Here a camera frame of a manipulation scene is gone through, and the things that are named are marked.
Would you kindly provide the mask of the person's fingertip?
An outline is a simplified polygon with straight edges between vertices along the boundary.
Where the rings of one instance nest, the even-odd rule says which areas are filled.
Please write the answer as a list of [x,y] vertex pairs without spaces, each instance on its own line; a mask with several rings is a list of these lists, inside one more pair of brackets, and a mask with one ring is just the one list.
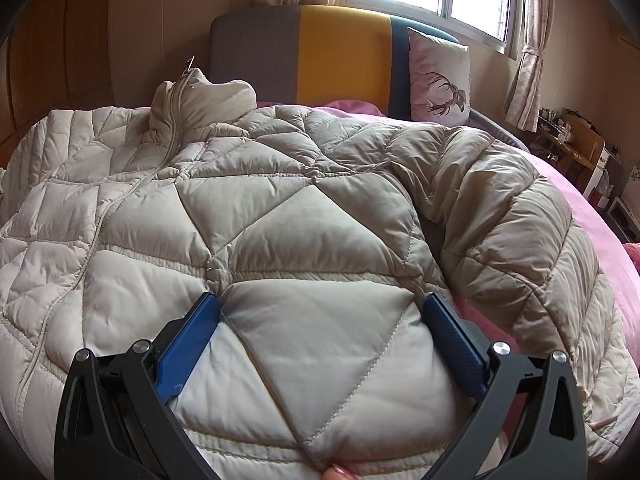
[[322,474],[321,480],[357,480],[357,477],[348,469],[340,465],[331,465]]

